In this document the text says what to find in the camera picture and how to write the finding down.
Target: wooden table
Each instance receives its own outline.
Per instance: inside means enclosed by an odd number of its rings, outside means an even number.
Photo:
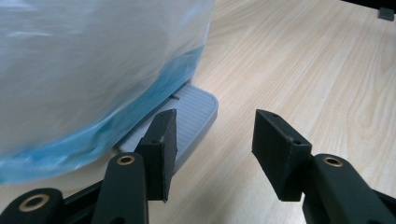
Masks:
[[[175,174],[170,201],[149,202],[150,223],[304,223],[302,204],[281,203],[251,153],[257,108],[396,197],[396,22],[376,10],[218,0],[192,83],[218,98],[218,118]],[[1,208],[22,189],[0,188]]]

